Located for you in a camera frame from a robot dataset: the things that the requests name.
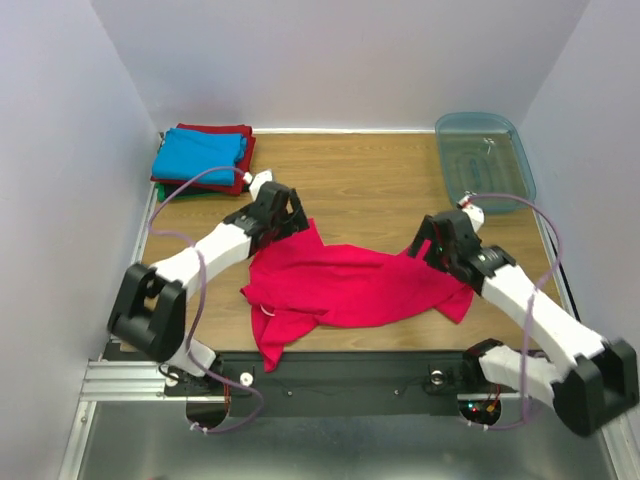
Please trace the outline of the pink red t shirt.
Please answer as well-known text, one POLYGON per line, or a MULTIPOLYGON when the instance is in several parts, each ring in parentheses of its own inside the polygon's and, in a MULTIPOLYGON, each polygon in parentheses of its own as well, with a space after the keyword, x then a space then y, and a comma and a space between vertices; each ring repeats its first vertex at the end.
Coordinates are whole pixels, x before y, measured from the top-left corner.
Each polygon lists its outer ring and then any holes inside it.
POLYGON ((315 225, 258 252, 241 290, 264 369, 314 329, 373 328, 435 309, 455 324, 473 290, 407 252, 327 245, 315 225))

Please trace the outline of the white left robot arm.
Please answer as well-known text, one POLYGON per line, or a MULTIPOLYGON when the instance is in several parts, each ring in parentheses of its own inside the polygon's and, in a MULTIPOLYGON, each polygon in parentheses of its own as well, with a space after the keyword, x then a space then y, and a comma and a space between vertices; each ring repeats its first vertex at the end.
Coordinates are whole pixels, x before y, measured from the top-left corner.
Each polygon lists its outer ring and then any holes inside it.
POLYGON ((107 329, 110 334, 158 364, 188 374, 199 393, 215 392, 221 384, 253 393, 254 388, 228 380, 215 364, 216 354, 194 340, 186 329, 188 301, 199 296, 197 314, 204 310, 208 282, 271 244, 309 228, 295 189, 273 180, 255 181, 252 202, 226 216, 208 235, 179 253, 150 266, 137 262, 127 268, 107 329))

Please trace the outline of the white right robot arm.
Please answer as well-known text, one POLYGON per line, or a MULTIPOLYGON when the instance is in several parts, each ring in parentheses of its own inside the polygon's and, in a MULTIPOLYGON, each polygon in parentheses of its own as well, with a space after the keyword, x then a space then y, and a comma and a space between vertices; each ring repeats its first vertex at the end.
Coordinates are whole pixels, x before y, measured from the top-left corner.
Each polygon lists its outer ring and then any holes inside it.
POLYGON ((639 404, 637 355, 624 340, 609 341, 586 327, 537 288, 522 267, 477 232, 482 210, 462 208, 427 215, 408 254, 450 275, 497 307, 533 339, 544 357, 533 358, 493 339, 469 349, 460 366, 472 390, 500 384, 554 410, 574 434, 587 437, 639 404))

